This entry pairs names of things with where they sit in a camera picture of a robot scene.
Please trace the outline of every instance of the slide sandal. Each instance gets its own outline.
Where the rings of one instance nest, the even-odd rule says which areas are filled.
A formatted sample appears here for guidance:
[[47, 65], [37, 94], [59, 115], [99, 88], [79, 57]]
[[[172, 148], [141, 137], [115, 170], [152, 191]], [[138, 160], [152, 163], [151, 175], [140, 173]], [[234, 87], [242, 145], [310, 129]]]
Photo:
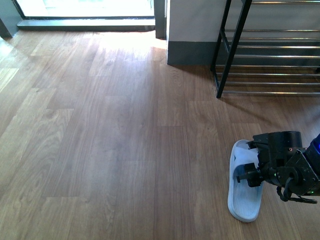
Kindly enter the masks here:
[[244, 175], [244, 165], [258, 166], [258, 150], [249, 149], [248, 140], [237, 141], [232, 148], [229, 170], [228, 208], [236, 219], [250, 223], [257, 219], [261, 204], [263, 183], [249, 187], [247, 180], [237, 182], [237, 176]]

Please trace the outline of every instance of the doorway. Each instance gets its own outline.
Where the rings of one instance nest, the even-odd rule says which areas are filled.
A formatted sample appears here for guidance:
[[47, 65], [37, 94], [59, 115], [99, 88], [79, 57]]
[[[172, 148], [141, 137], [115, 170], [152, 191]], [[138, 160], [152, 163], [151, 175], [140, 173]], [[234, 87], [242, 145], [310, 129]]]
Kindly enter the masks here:
[[14, 0], [26, 18], [149, 18], [154, 0]]

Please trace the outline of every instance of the door threshold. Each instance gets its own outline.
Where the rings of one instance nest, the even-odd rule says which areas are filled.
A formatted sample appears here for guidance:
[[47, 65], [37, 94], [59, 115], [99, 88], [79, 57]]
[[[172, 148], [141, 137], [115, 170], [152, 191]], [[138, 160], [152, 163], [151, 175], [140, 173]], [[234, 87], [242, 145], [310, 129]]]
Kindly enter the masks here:
[[25, 19], [17, 27], [28, 31], [146, 32], [155, 30], [155, 19]]

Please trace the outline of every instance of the wooden floor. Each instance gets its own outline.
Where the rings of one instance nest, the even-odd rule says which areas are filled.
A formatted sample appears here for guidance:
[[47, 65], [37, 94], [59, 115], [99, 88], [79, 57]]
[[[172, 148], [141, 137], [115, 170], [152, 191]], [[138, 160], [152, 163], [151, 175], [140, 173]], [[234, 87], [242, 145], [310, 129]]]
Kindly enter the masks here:
[[233, 144], [320, 133], [320, 98], [215, 97], [207, 66], [166, 65], [154, 32], [0, 39], [1, 240], [311, 240], [320, 204], [265, 184], [227, 206]]

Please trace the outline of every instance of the white wall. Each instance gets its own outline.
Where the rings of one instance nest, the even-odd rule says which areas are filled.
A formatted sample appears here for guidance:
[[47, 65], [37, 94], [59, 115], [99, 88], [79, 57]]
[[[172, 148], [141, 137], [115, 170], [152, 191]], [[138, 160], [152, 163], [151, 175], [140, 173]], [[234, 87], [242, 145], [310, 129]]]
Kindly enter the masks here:
[[[169, 41], [215, 42], [217, 40], [226, 0], [169, 1]], [[241, 6], [241, 0], [232, 0], [226, 29], [236, 28]], [[319, 30], [320, 4], [252, 5], [244, 28]], [[262, 34], [254, 36], [303, 37], [301, 33]], [[320, 37], [320, 33], [313, 33], [308, 37]]]

